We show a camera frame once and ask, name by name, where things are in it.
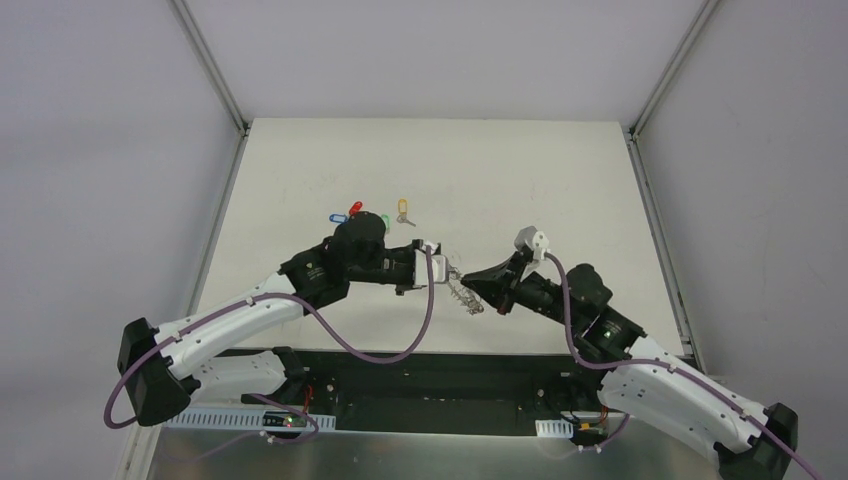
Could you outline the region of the metal disc keyring holder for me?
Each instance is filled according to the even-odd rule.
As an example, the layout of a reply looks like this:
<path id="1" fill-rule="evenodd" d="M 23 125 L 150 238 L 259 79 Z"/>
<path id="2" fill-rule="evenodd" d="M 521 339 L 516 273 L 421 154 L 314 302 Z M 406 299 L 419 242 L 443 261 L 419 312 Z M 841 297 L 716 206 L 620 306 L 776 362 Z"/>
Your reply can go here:
<path id="1" fill-rule="evenodd" d="M 463 274 L 453 265 L 448 268 L 447 283 L 452 297 L 471 315 L 479 315 L 485 311 L 485 307 L 479 297 L 468 287 L 462 284 Z"/>

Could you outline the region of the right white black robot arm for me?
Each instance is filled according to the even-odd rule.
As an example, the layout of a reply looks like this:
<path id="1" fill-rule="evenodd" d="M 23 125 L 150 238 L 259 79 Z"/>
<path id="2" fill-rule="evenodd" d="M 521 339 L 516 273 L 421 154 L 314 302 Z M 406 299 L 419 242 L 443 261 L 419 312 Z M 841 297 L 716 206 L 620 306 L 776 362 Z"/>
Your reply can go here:
<path id="1" fill-rule="evenodd" d="M 798 415 L 782 403 L 744 398 L 662 347 L 610 306 L 612 292 L 590 264 L 554 281 L 528 272 L 515 253 L 461 283 L 501 315 L 520 305 L 566 327 L 580 370 L 567 384 L 583 410 L 599 403 L 634 417 L 698 453 L 723 479 L 781 479 L 798 445 Z"/>

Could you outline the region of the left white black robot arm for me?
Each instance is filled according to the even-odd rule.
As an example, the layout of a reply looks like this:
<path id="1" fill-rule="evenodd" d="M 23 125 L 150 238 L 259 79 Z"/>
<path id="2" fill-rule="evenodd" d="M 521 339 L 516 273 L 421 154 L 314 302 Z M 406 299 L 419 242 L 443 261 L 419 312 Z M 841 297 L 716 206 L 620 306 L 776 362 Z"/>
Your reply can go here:
<path id="1" fill-rule="evenodd" d="M 127 324 L 117 360 L 121 377 L 104 408 L 105 424 L 111 429 L 155 426 L 208 399 L 270 394 L 281 404 L 297 402 L 305 378 L 290 348 L 231 357 L 224 353 L 275 325 L 306 316 L 365 362 L 388 365 L 409 357 L 429 329 L 434 288 L 448 281 L 450 265 L 440 244 L 415 239 L 388 248 L 386 233 L 379 215 L 361 211 L 227 302 L 158 326 L 145 318 Z M 392 285 L 399 295 L 427 290 L 425 318 L 410 346 L 391 356 L 369 355 L 333 329 L 320 310 L 346 298 L 353 283 Z"/>

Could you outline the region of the yellow tagged key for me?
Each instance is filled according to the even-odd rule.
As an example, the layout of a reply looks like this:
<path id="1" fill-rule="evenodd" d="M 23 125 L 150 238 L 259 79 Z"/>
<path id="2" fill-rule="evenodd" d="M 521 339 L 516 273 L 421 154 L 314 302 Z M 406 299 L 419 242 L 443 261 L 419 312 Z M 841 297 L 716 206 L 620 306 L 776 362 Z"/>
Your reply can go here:
<path id="1" fill-rule="evenodd" d="M 408 217 L 409 209 L 408 209 L 408 201 L 405 198 L 400 198 L 397 202 L 397 212 L 398 215 L 396 217 L 396 222 L 401 225 L 408 225 L 411 227 L 416 227 L 416 224 L 411 221 Z"/>

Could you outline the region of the right controller board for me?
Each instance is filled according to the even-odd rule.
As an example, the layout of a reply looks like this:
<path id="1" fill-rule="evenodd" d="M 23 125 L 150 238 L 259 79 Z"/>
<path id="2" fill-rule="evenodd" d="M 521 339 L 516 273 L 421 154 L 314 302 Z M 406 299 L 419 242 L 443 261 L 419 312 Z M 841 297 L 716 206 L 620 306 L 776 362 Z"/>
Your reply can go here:
<path id="1" fill-rule="evenodd" d="M 582 425 L 574 431 L 572 442 L 575 445 L 595 445 L 607 438 L 608 433 L 603 425 Z"/>

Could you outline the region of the controller board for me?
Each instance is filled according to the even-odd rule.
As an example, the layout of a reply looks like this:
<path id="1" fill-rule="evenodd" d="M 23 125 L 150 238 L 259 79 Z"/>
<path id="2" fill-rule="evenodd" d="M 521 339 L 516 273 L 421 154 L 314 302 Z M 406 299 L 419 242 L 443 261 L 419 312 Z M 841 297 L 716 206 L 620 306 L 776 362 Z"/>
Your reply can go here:
<path id="1" fill-rule="evenodd" d="M 607 438 L 608 433 L 603 425 L 582 425 L 574 431 L 572 442 L 575 445 L 595 445 Z"/>
<path id="2" fill-rule="evenodd" d="M 301 416 L 294 415 L 291 412 L 265 412 L 263 415 L 263 425 L 270 429 L 291 429 L 305 428 L 309 425 L 308 421 Z"/>

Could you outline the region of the left controller board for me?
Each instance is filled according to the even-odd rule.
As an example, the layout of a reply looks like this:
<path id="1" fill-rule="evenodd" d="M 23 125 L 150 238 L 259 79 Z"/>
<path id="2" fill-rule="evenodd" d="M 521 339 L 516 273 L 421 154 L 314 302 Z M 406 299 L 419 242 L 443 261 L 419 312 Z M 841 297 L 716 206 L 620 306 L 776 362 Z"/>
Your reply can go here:
<path id="1" fill-rule="evenodd" d="M 305 428 L 309 425 L 308 421 L 301 416 L 294 415 L 291 412 L 265 412 L 263 415 L 263 425 L 270 429 L 291 429 Z"/>

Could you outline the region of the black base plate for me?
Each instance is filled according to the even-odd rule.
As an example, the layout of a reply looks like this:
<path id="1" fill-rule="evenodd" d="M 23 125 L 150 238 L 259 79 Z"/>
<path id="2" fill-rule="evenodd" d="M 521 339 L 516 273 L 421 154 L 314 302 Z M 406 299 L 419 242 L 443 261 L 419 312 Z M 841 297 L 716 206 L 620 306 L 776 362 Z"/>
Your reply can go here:
<path id="1" fill-rule="evenodd" d="M 293 386 L 270 394 L 286 405 L 309 403 L 339 430 L 533 436 L 538 420 L 596 411 L 602 374 L 567 354 L 415 353 L 378 365 L 346 352 L 289 350 Z"/>

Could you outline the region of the right aluminium frame post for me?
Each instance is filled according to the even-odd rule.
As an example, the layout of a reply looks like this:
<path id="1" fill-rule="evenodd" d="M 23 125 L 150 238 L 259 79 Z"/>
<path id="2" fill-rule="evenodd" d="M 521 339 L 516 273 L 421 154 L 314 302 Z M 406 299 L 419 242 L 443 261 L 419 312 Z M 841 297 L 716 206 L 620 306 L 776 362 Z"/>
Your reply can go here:
<path id="1" fill-rule="evenodd" d="M 642 135 L 660 108 L 664 98 L 672 88 L 672 83 L 682 71 L 684 64 L 721 4 L 721 0 L 704 0 L 700 3 L 692 21 L 675 47 L 647 100 L 629 127 L 629 134 L 634 141 Z"/>

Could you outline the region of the aluminium frame post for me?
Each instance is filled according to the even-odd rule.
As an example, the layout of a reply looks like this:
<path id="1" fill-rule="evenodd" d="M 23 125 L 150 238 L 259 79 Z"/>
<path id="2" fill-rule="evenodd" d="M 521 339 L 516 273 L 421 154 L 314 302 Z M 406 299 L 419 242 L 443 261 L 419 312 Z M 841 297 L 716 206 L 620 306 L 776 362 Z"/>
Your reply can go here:
<path id="1" fill-rule="evenodd" d="M 692 21 L 675 47 L 647 100 L 629 127 L 629 134 L 634 141 L 642 135 L 660 108 L 664 98 L 672 88 L 672 83 L 682 71 L 684 64 L 721 4 L 721 0 L 704 0 L 700 3 Z"/>
<path id="2" fill-rule="evenodd" d="M 189 2 L 186 0 L 169 0 L 168 4 L 230 122 L 240 137 L 246 137 L 249 134 L 250 121 L 246 119 L 238 105 Z"/>

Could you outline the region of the left aluminium frame post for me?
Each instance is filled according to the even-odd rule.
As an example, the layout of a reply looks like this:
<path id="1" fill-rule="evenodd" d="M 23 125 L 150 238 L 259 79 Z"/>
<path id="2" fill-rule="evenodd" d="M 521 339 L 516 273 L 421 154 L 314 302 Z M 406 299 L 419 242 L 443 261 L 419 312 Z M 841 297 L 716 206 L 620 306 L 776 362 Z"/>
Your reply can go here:
<path id="1" fill-rule="evenodd" d="M 189 2 L 186 0 L 169 0 L 168 4 L 230 122 L 240 137 L 246 137 L 249 134 L 250 121 L 246 119 L 238 105 Z"/>

